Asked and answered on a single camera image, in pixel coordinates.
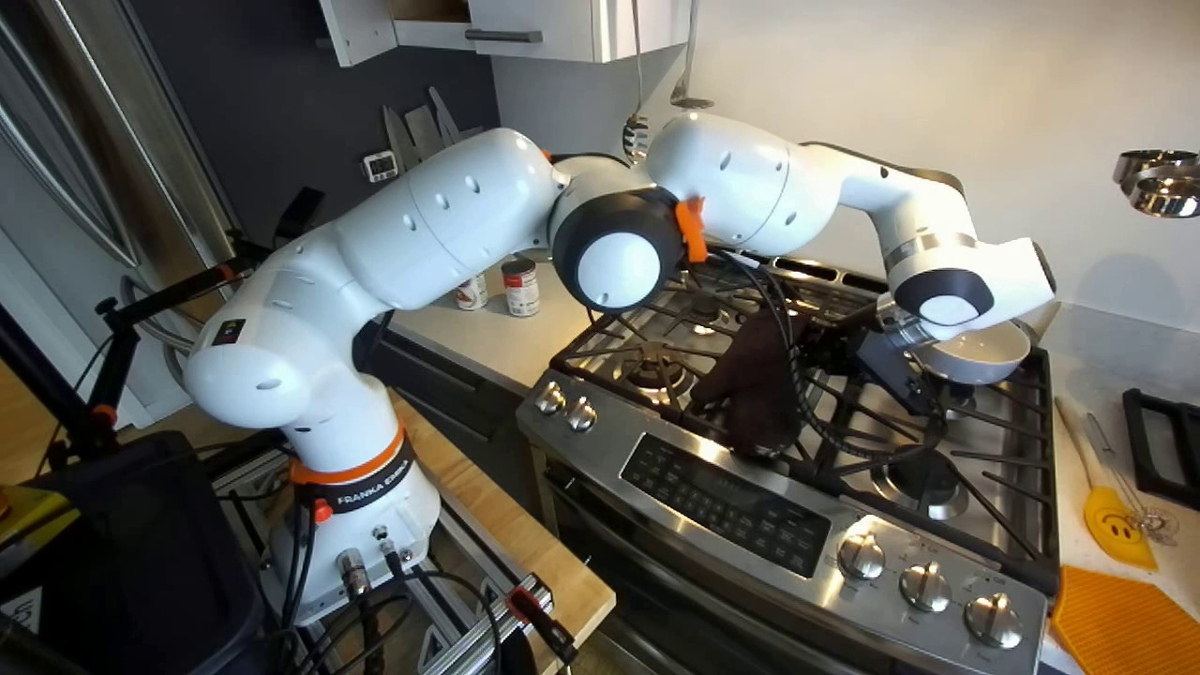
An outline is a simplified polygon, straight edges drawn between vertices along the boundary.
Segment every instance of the stove knob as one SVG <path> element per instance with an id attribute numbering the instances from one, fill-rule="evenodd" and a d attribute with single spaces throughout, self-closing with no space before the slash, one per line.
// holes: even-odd
<path id="1" fill-rule="evenodd" d="M 599 413 L 593 409 L 593 402 L 589 402 L 589 398 L 579 398 L 573 409 L 572 409 L 572 415 L 568 415 L 568 427 L 573 427 L 573 430 L 593 430 L 597 419 L 599 419 Z"/>
<path id="2" fill-rule="evenodd" d="M 1008 613 L 1004 593 L 974 595 L 963 623 L 968 623 L 972 638 L 983 647 L 993 647 L 993 650 L 1020 647 L 1017 613 Z"/>
<path id="3" fill-rule="evenodd" d="M 535 413 L 554 415 L 554 413 L 568 409 L 568 395 L 563 395 L 563 388 L 553 378 L 532 404 L 535 404 Z"/>
<path id="4" fill-rule="evenodd" d="M 948 582 L 939 573 L 939 562 L 907 567 L 899 573 L 899 595 L 907 608 L 939 615 L 948 608 Z"/>
<path id="5" fill-rule="evenodd" d="M 885 553 L 874 538 L 849 538 L 838 553 L 838 562 L 849 578 L 874 582 L 885 573 Z"/>

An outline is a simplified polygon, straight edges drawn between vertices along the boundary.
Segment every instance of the stainless steel stove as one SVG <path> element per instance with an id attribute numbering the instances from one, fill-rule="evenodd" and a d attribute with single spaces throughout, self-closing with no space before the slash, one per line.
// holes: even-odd
<path id="1" fill-rule="evenodd" d="M 880 294 L 728 258 L 597 318 L 518 409 L 553 522 L 760 667 L 1035 673 L 1057 593 L 1047 352 L 998 388 L 914 363 L 880 388 L 854 358 Z"/>

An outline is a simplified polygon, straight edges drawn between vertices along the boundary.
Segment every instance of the gas stove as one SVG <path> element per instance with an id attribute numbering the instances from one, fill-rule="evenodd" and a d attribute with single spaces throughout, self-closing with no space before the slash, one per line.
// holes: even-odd
<path id="1" fill-rule="evenodd" d="M 880 294 L 794 258 L 693 265 L 572 342 L 518 419 L 783 615 L 920 667 L 1035 673 L 1057 593 L 1047 352 L 993 388 L 913 363 L 913 413 L 854 360 Z"/>

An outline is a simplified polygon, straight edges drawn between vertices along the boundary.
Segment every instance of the yellow object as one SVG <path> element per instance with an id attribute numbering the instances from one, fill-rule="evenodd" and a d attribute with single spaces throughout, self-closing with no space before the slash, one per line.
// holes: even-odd
<path id="1" fill-rule="evenodd" d="M 0 578 L 60 538 L 78 509 L 60 490 L 0 485 Z"/>
<path id="2" fill-rule="evenodd" d="M 1200 664 L 1200 623 L 1144 582 L 1067 567 L 1049 629 L 1084 673 L 1144 675 Z"/>
<path id="3" fill-rule="evenodd" d="M 1158 562 L 1155 562 L 1150 539 L 1140 532 L 1140 522 L 1134 517 L 1128 502 L 1099 479 L 1095 447 L 1082 435 L 1072 409 L 1067 402 L 1057 402 L 1057 413 L 1082 449 L 1082 462 L 1084 462 L 1084 477 L 1088 477 L 1084 527 L 1088 527 L 1093 539 L 1107 557 L 1115 557 L 1128 567 L 1155 570 Z"/>

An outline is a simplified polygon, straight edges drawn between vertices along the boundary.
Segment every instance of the kitchen wall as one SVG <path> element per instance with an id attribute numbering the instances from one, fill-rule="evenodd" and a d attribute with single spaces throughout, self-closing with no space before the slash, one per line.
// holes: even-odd
<path id="1" fill-rule="evenodd" d="M 1200 335 L 1200 220 L 1155 220 L 1110 185 L 1128 148 L 1200 148 L 1195 0 L 703 0 L 692 95 L 788 139 L 833 139 L 968 185 L 978 232 L 1049 247 L 1060 297 Z M 684 54 L 640 64 L 662 117 Z M 619 148 L 615 69 L 495 64 L 500 113 L 547 148 Z M 877 270 L 867 217 L 815 254 Z"/>
<path id="2" fill-rule="evenodd" d="M 387 150 L 382 105 L 410 113 L 439 85 L 458 129 L 493 129 L 493 69 L 474 54 L 395 48 L 338 69 L 315 0 L 127 0 L 250 242 L 270 242 L 302 188 L 324 217 L 365 202 L 365 154 Z"/>

